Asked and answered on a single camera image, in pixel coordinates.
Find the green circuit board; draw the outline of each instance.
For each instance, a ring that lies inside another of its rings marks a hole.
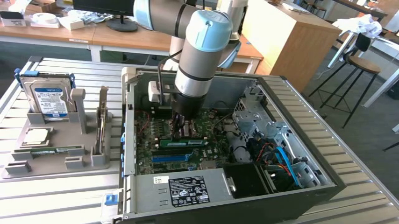
[[[190,148],[193,154],[189,160],[153,162],[153,153],[161,150],[159,147],[167,147],[171,142],[171,119],[157,118],[151,112],[149,115],[150,119],[145,112],[138,112],[135,123],[137,130],[142,130],[145,127],[142,133],[138,134],[137,147],[137,165],[141,175],[205,169],[205,164],[217,168],[229,163],[229,140],[226,136],[214,135],[213,132],[213,128],[223,116],[210,110],[202,110],[198,118],[191,122],[194,125],[191,128],[195,130],[191,135],[197,139],[194,141],[202,141],[202,143],[197,142],[197,144],[179,147],[179,149]],[[182,139],[182,144],[185,143],[189,143],[189,140]]]

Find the red cable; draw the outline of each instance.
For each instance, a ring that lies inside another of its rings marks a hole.
[[[289,169],[287,169],[286,166],[283,166],[283,165],[281,165],[281,164],[277,164],[277,166],[282,167],[282,168],[286,170],[286,172],[289,173],[289,175],[291,176],[291,173],[290,173],[290,171],[289,171]]]
[[[261,150],[259,156],[258,156],[258,158],[257,158],[257,162],[259,161],[261,155],[262,155],[263,150],[265,150],[265,147],[266,147],[267,145],[274,145],[274,146],[275,146],[275,144],[271,143],[271,142],[265,143],[265,145],[262,146],[262,150]]]
[[[145,126],[142,127],[142,129],[141,129],[141,131],[139,131],[139,133],[138,133],[138,134],[141,134],[142,131],[145,130],[145,128],[147,127],[147,125],[149,125],[149,122],[150,122],[150,114],[149,114],[146,111],[137,111],[137,112],[145,112],[145,113],[147,114],[147,122],[146,122]]]

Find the stool leg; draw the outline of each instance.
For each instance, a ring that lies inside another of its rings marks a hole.
[[[345,96],[346,96],[347,93],[350,92],[350,90],[351,90],[353,86],[355,85],[355,82],[358,81],[358,79],[359,79],[359,77],[361,77],[362,74],[363,74],[363,70],[361,71],[358,77],[357,77],[355,80],[353,81],[353,83],[351,83],[351,85],[350,85],[347,91],[345,92],[345,94],[343,94],[342,98],[339,99],[339,101],[338,101],[337,105],[334,106],[334,108],[337,108],[338,104],[342,102]]]
[[[347,123],[349,123],[349,121],[350,121],[350,119],[351,119],[351,117],[353,117],[353,115],[354,115],[354,113],[355,113],[355,111],[357,111],[357,109],[358,109],[358,106],[359,106],[359,104],[361,104],[361,101],[363,100],[363,97],[365,97],[365,95],[366,95],[366,93],[367,93],[367,90],[369,90],[370,87],[371,87],[371,84],[373,84],[373,82],[374,82],[374,80],[375,80],[375,77],[377,77],[377,74],[374,74],[374,76],[373,76],[373,78],[371,78],[371,81],[370,81],[370,83],[369,83],[369,85],[367,85],[367,87],[366,87],[366,90],[365,90],[365,92],[363,92],[363,94],[362,94],[362,96],[361,96],[361,99],[359,99],[358,102],[357,102],[357,105],[355,105],[355,107],[354,107],[354,109],[353,109],[353,111],[351,111],[351,114],[350,114],[350,116],[349,116],[349,118],[347,118],[347,120],[346,120],[346,122],[345,122],[342,128],[345,128],[345,126],[347,125]]]
[[[333,94],[330,95],[330,97],[326,99],[325,103],[322,104],[321,108],[323,108],[329,102],[329,100],[331,100],[331,98],[334,97],[334,95],[337,94],[338,90],[342,88],[342,86],[345,85],[345,83],[349,81],[349,79],[351,78],[351,76],[354,75],[354,73],[357,72],[359,68],[355,68],[354,71],[351,71],[349,77],[345,79],[345,81],[342,82],[342,84],[337,87],[337,89],[334,90]]]
[[[394,145],[391,145],[390,147],[385,148],[383,151],[386,152],[390,148],[394,148],[395,146],[399,146],[399,142],[397,142]]]
[[[327,81],[333,78],[333,76],[338,73],[338,71],[346,66],[347,63],[343,63],[343,65],[335,70],[335,72],[329,76],[329,78],[325,80],[325,82],[318,86],[318,88],[313,91],[309,97],[314,95],[315,92],[322,88],[322,86],[327,83]]]

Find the gray carpet floor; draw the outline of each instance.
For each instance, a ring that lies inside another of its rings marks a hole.
[[[0,96],[7,90],[12,80],[14,80],[14,70],[15,68],[22,68],[27,63],[30,56],[43,56],[52,58],[63,58],[73,60],[91,60],[90,51],[86,49],[71,49],[51,46],[39,46],[30,44],[6,43],[0,42]],[[317,72],[318,74],[327,69],[329,61],[335,54],[335,50],[331,50],[322,66]],[[145,64],[147,56],[139,54],[127,54],[129,60],[126,63]],[[157,65],[158,61],[150,58],[149,65]],[[353,70],[351,66],[346,66],[337,76],[330,80],[327,85],[323,87],[327,91],[334,91],[335,87],[339,85],[345,77],[350,74]],[[325,73],[323,77],[318,80],[311,80],[303,94],[307,96],[317,86],[323,82],[334,70]],[[371,76],[363,74],[358,83],[353,87],[347,95],[347,102],[354,106],[358,101],[361,94],[370,82]],[[342,93],[346,87],[350,85],[351,80],[343,87]],[[371,86],[366,99],[381,87],[382,82],[377,80]],[[382,95],[377,102],[371,105],[369,109],[359,107],[358,111],[345,129],[342,125],[349,116],[347,113],[334,110],[333,108],[325,107],[319,109],[322,101],[319,96],[315,94],[309,101],[314,105],[314,108],[319,110],[321,114],[327,115],[327,123],[334,128],[339,136],[343,138],[345,142],[349,144],[365,164],[369,166],[377,177],[381,179],[383,184],[387,186],[393,194],[399,197],[399,169],[397,165],[399,164],[399,147],[383,152],[382,149],[395,142],[399,141],[399,135],[397,135],[391,128],[399,124],[399,101],[393,100],[389,96]],[[333,98],[329,104],[335,105],[337,98]]]

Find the slatted metal table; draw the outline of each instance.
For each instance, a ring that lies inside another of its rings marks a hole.
[[[69,173],[19,179],[0,179],[0,223],[101,223],[102,197],[119,188],[119,152],[122,132],[121,74],[126,64],[97,63],[44,58],[27,63],[23,70],[73,72],[77,85],[87,95],[85,106],[95,111],[101,86],[110,87],[109,109],[114,113],[111,167],[86,173]],[[291,84],[281,77],[266,81],[314,141],[347,188],[326,203],[313,207],[287,223],[399,224],[399,202],[367,169],[337,133],[319,117]],[[11,159],[28,102],[14,82],[0,100],[0,172]]]

